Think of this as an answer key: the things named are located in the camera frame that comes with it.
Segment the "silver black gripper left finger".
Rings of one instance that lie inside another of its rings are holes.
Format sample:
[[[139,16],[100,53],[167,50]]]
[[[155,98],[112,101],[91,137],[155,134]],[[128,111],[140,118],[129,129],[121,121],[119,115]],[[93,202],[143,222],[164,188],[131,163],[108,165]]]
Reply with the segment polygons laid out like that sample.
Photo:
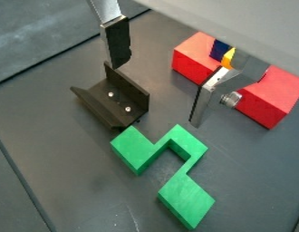
[[[87,0],[100,20],[100,34],[108,48],[109,63],[120,68],[131,59],[129,19],[123,15],[117,0]]]

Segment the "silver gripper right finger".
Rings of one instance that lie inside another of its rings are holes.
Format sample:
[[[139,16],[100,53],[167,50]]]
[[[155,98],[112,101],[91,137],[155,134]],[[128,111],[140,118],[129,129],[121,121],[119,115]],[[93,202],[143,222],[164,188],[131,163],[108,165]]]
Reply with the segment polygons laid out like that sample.
[[[199,128],[207,110],[219,104],[235,108],[241,100],[239,90],[256,83],[264,76],[269,63],[247,53],[236,53],[231,59],[232,69],[219,66],[199,87],[188,121]]]

